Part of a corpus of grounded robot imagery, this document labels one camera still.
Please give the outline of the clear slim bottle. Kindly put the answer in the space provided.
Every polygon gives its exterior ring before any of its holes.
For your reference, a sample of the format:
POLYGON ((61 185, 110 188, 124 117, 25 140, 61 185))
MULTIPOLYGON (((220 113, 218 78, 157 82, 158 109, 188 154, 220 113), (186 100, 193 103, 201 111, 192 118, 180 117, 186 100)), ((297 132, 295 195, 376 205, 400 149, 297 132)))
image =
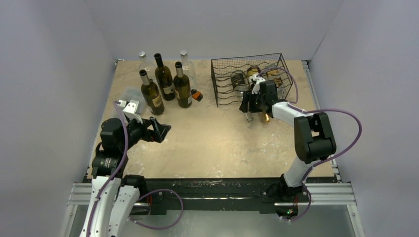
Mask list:
POLYGON ((248 78, 246 77, 244 71, 235 70, 232 72, 230 79, 233 90, 238 97, 238 102, 241 103, 243 101, 244 92, 251 89, 248 78))

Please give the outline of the dark green wine bottle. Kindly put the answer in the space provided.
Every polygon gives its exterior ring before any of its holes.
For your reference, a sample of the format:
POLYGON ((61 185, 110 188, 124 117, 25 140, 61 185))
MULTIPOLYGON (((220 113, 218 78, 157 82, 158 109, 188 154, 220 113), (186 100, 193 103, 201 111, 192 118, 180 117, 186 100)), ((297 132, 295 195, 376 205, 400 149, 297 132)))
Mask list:
POLYGON ((160 86, 162 97, 167 101, 171 101, 175 98, 175 92, 170 69, 164 65, 160 53, 154 54, 154 58, 157 64, 155 76, 160 86))

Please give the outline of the green bottle silver cap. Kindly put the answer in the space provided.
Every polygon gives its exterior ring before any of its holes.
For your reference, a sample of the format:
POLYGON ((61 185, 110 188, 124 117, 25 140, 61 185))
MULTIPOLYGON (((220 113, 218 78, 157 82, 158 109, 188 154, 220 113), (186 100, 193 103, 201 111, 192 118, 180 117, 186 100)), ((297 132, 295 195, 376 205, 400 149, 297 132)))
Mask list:
POLYGON ((139 71, 142 80, 141 93, 154 115, 161 115, 165 108, 158 86, 148 77, 147 72, 142 69, 139 71))

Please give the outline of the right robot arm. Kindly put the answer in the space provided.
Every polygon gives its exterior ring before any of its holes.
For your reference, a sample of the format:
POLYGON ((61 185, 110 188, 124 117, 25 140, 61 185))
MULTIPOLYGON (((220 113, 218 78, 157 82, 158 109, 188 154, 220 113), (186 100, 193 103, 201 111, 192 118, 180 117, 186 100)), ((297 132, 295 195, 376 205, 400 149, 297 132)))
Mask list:
POLYGON ((250 90, 243 93, 239 109, 243 113, 262 112, 270 119, 281 120, 293 127, 296 158, 279 182, 268 187, 268 195, 278 196, 284 201, 291 200, 302 191, 303 183, 314 166, 336 152, 328 115, 307 112, 287 100, 279 99, 273 81, 253 81, 250 90))

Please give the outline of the clear glass bottle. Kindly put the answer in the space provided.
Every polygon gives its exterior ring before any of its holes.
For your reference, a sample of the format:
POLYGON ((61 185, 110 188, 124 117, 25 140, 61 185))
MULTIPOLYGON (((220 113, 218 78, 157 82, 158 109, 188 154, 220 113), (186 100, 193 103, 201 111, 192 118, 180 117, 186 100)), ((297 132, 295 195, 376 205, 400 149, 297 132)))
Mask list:
POLYGON ((157 68, 156 64, 147 58, 147 55, 144 51, 139 52, 138 57, 140 60, 139 70, 145 70, 147 72, 149 79, 151 79, 153 82, 156 83, 157 82, 156 77, 155 77, 155 69, 157 68))
POLYGON ((191 89, 197 89, 195 66, 189 60, 187 50, 180 51, 180 61, 182 63, 183 73, 190 80, 191 89))

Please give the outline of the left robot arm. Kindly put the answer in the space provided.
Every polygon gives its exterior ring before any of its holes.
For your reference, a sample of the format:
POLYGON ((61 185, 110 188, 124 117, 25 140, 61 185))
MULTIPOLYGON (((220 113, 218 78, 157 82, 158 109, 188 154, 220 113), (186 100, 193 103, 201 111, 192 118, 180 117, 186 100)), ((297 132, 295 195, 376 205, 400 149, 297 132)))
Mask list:
POLYGON ((128 124, 111 118, 102 123, 101 142, 91 164, 91 195, 82 237, 121 235, 134 204, 145 200, 148 191, 143 176, 123 176, 127 151, 141 140, 161 143, 170 130, 170 125, 155 117, 141 122, 132 119, 128 124))

